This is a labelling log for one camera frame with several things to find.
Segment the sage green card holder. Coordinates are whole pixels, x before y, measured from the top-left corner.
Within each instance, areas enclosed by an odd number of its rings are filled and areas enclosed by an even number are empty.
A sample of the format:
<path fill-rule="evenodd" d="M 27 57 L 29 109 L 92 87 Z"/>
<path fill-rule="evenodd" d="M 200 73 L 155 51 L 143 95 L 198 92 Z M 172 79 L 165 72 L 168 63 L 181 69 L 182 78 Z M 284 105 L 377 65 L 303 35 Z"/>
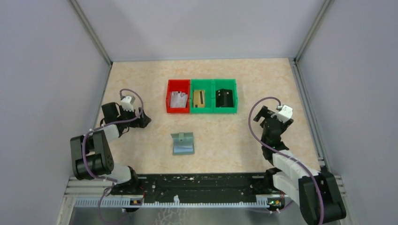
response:
<path fill-rule="evenodd" d="M 171 134 L 172 138 L 172 154 L 177 155 L 193 155 L 194 148 L 194 135 L 193 132 L 188 133 L 174 133 Z"/>

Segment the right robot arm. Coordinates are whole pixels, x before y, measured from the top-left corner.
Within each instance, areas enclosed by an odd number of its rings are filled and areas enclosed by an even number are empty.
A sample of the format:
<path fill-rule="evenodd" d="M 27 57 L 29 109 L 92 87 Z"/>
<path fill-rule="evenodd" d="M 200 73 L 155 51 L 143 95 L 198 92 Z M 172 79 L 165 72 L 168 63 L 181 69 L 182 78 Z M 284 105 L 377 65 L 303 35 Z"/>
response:
<path fill-rule="evenodd" d="M 287 194 L 309 225 L 322 225 L 346 218 L 347 211 L 335 176 L 327 170 L 308 168 L 296 159 L 282 141 L 282 134 L 293 123 L 292 109 L 279 106 L 277 112 L 263 106 L 253 121 L 262 128 L 258 139 L 264 158 L 273 165 L 266 170 L 264 187 L 270 193 Z"/>

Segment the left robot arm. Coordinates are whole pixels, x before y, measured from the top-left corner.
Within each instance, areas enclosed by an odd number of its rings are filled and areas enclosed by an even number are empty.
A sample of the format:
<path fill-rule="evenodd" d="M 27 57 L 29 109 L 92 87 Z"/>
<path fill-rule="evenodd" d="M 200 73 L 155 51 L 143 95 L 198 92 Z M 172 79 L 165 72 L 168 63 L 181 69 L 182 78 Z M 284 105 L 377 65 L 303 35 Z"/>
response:
<path fill-rule="evenodd" d="M 102 179 L 111 181 L 129 194 L 140 190 L 141 182 L 130 166 L 118 165 L 112 156 L 109 143 L 120 138 L 130 128 L 145 128 L 152 121 L 140 107 L 125 110 L 111 102 L 102 105 L 103 119 L 100 127 L 87 135 L 70 140 L 72 170 L 78 180 Z"/>

